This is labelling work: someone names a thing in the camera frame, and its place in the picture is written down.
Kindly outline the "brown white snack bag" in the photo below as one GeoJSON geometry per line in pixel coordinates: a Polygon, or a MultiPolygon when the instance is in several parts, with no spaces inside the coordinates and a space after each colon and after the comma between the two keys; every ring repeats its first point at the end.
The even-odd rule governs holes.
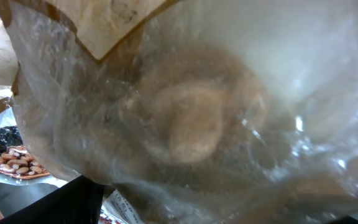
{"type": "Polygon", "coordinates": [[[358,1],[0,1],[13,112],[55,177],[146,223],[358,212],[358,1]]]}

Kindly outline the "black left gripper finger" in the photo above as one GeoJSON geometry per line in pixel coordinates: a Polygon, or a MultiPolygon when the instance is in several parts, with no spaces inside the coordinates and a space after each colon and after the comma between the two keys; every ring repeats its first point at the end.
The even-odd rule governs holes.
{"type": "Polygon", "coordinates": [[[98,224],[104,186],[80,176],[0,224],[98,224]]]}

